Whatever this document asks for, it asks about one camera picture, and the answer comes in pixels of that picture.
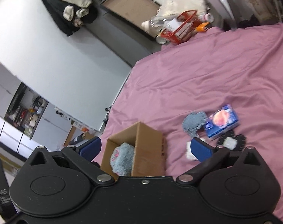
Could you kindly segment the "kitchen shelf niche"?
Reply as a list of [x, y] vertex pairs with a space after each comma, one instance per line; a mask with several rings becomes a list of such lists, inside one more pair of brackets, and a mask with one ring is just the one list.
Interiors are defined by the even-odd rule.
[[47, 106], [45, 98], [20, 83], [4, 118], [31, 140]]

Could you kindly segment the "orange small object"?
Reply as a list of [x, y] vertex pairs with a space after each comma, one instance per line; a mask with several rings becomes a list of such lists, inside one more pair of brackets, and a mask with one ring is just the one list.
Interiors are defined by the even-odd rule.
[[211, 27], [209, 22], [203, 22], [199, 26], [196, 27], [195, 31], [199, 32], [206, 32]]

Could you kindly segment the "white plastic bag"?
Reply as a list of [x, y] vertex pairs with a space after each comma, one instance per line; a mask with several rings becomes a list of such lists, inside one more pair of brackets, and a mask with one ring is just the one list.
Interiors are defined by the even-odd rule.
[[162, 0], [158, 16], [179, 15], [187, 10], [197, 10], [199, 15], [207, 12], [205, 0]]

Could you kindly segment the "white cylinder can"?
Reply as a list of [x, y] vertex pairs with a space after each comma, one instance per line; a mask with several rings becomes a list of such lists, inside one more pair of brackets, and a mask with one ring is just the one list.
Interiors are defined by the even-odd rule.
[[207, 13], [207, 14], [203, 15], [203, 20], [205, 22], [212, 23], [214, 21], [214, 17], [211, 13]]

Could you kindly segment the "black round coaster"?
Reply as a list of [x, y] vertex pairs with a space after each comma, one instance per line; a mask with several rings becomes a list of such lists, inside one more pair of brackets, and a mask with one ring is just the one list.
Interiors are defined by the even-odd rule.
[[224, 146], [231, 151], [242, 151], [246, 145], [246, 137], [243, 134], [235, 135], [233, 130], [229, 130], [217, 141], [218, 146]]

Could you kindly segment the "grey desk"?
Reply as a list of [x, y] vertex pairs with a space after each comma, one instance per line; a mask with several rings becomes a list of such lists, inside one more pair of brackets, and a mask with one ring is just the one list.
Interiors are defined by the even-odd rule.
[[206, 0], [221, 16], [221, 18], [235, 29], [239, 23], [246, 19], [246, 9], [242, 0]]

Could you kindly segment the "blue fluffy plush toy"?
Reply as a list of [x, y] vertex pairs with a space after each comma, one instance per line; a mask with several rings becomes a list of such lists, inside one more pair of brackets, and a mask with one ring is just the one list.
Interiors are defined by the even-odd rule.
[[134, 157], [134, 146], [122, 143], [116, 147], [110, 158], [113, 173], [118, 176], [131, 176]]

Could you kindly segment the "purple bed sheet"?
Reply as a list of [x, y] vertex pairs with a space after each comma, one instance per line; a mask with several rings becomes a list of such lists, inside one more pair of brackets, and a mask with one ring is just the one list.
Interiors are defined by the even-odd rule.
[[283, 24], [211, 28], [138, 61], [100, 138], [106, 143], [143, 122], [164, 135], [166, 174], [176, 177], [196, 166], [186, 157], [184, 118], [226, 104], [239, 117], [235, 133], [246, 137], [278, 179], [282, 195], [274, 213], [283, 221]]

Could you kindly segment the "black and white hanging clothes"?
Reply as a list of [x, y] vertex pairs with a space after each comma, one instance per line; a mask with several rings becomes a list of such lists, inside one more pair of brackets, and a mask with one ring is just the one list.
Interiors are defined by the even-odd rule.
[[92, 0], [41, 0], [57, 27], [67, 36], [92, 24], [98, 10]]

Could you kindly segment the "denim heart pillow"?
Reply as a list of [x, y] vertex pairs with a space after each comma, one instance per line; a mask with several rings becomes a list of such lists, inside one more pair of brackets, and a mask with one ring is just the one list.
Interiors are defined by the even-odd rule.
[[186, 132], [191, 138], [199, 137], [197, 131], [200, 130], [206, 123], [207, 115], [203, 111], [191, 112], [183, 120], [183, 131]]

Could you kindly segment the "blue tissue pack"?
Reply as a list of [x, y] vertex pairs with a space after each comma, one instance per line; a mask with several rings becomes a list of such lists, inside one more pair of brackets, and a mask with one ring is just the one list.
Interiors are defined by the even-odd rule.
[[214, 140], [238, 125], [239, 118], [235, 110], [226, 104], [207, 118], [204, 130], [208, 139]]

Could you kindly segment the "white tissue packet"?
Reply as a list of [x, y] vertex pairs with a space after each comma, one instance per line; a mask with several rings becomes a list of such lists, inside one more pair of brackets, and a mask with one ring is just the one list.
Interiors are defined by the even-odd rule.
[[186, 157], [190, 161], [203, 162], [206, 157], [206, 142], [201, 138], [193, 138], [186, 145]]

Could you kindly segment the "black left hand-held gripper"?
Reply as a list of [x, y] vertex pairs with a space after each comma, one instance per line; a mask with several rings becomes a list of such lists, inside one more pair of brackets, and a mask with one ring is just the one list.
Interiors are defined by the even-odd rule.
[[0, 160], [0, 216], [4, 219], [5, 223], [8, 223], [17, 215], [9, 190], [9, 184], [4, 174], [2, 161]]

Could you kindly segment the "grey door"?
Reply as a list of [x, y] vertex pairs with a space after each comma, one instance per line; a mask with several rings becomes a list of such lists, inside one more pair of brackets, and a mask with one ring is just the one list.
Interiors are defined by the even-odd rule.
[[149, 39], [103, 10], [100, 10], [92, 24], [86, 25], [86, 29], [130, 67], [142, 58], [161, 50], [161, 45], [155, 40]]

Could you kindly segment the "red plastic basket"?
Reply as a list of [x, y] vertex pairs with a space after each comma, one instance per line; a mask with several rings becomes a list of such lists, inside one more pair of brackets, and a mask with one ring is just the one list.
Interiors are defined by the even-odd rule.
[[197, 10], [187, 10], [179, 14], [176, 19], [171, 20], [168, 24], [173, 23], [176, 20], [179, 26], [176, 25], [176, 29], [171, 31], [171, 27], [167, 25], [160, 33], [160, 36], [167, 39], [169, 42], [179, 45], [188, 41], [196, 27], [201, 24], [198, 18]]

